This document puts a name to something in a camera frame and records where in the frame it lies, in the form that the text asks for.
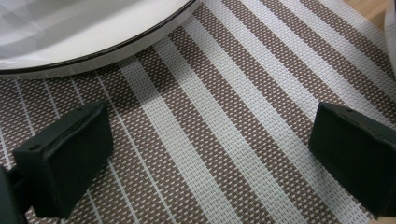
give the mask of white stripe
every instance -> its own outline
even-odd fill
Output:
[[[149,80],[140,62],[130,60],[132,59],[121,62],[121,71],[189,189],[203,208],[209,223],[240,223],[238,215]]]
[[[363,52],[349,43],[326,22],[321,20],[307,7],[295,0],[281,0],[283,5],[307,24],[315,33],[340,52],[348,61],[363,72],[388,97],[396,101],[396,82],[381,70]]]
[[[29,113],[27,112],[26,104],[25,104],[25,102],[23,100],[22,92],[21,92],[21,89],[20,89],[20,84],[18,83],[17,79],[14,80],[14,83],[15,83],[15,86],[17,87],[17,93],[20,96],[21,105],[22,105],[23,111],[25,113],[27,123],[29,125],[30,134],[33,136],[33,135],[35,135],[35,130],[33,129],[32,121],[30,121]]]
[[[289,49],[322,79],[347,105],[362,114],[388,125],[395,126],[367,101],[352,85],[309,48],[292,30],[259,0],[242,1]]]
[[[3,149],[3,153],[4,153],[4,158],[6,159],[6,165],[8,170],[11,169],[11,162],[9,161],[9,156],[8,156],[8,152],[7,152],[7,148],[6,148],[6,142],[4,140],[4,136],[3,136],[3,131],[2,131],[2,126],[0,125],[0,142],[1,142],[1,147]]]
[[[81,103],[81,105],[84,105],[84,101],[82,100],[81,94],[79,94],[79,90],[77,88],[77,85],[76,85],[74,79],[72,77],[70,77],[70,80],[72,81],[72,85],[73,85],[73,88],[76,91],[76,94],[78,96],[79,102]],[[99,212],[98,212],[98,209],[96,207],[95,201],[93,200],[93,197],[92,197],[91,192],[90,192],[89,189],[87,189],[87,195],[88,195],[88,198],[90,199],[90,203],[92,205],[93,212],[95,213],[96,220],[98,221],[98,223],[102,224],[103,223],[102,219],[101,219],[101,217],[99,215]]]
[[[226,6],[220,1],[207,1],[206,5],[290,99],[303,110],[311,121],[314,121],[318,100]]]
[[[219,2],[207,3],[209,8],[219,7]],[[216,43],[199,23],[188,21],[185,29],[198,44],[209,60],[219,69],[224,78],[233,86],[250,111],[271,134],[279,147],[285,152],[300,174],[325,202],[335,216],[342,221],[366,221],[366,216],[356,207],[350,196],[314,159],[304,143],[293,132],[289,125],[262,94],[254,87],[239,67],[228,57],[226,52]]]
[[[380,30],[359,12],[346,4],[343,0],[319,0],[324,6],[337,14],[344,21],[363,34],[367,39],[373,42],[377,47],[388,54],[384,37],[384,31]]]
[[[185,23],[185,26],[190,25],[191,19]],[[170,40],[166,37],[163,41],[154,45],[154,48],[274,221],[276,223],[305,223],[303,216],[293,202],[278,185],[248,142],[236,129],[227,114],[221,109],[209,90],[192,71]],[[221,51],[218,52],[217,48],[209,50],[211,50],[213,57],[218,57],[219,61],[227,60],[227,58],[223,57]],[[232,73],[233,69],[229,69],[227,72]]]

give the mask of woven texture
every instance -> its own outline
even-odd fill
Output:
[[[320,101],[395,128],[384,41],[342,0],[207,0],[121,62],[0,79],[0,162],[10,169],[13,148],[103,100],[115,152],[62,223],[367,223],[307,144]]]

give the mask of white plate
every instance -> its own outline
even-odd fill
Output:
[[[0,4],[0,77],[62,77],[154,44],[201,0],[8,0]]]
[[[396,73],[396,1],[388,1],[388,3],[385,14],[384,30],[390,62],[392,63],[393,71]]]

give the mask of striped placemat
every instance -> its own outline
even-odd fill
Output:
[[[307,148],[318,102],[396,125],[384,34],[342,0],[207,0],[119,63],[1,79],[1,164],[97,100],[108,102],[115,153],[62,223],[367,223]]]

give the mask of black foam block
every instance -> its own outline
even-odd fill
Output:
[[[106,164],[113,139],[103,103],[77,108],[13,150],[38,217],[69,217]]]
[[[0,196],[0,223],[23,223],[12,183],[3,166],[0,166]]]
[[[309,148],[375,217],[396,216],[396,132],[340,105],[320,103]]]

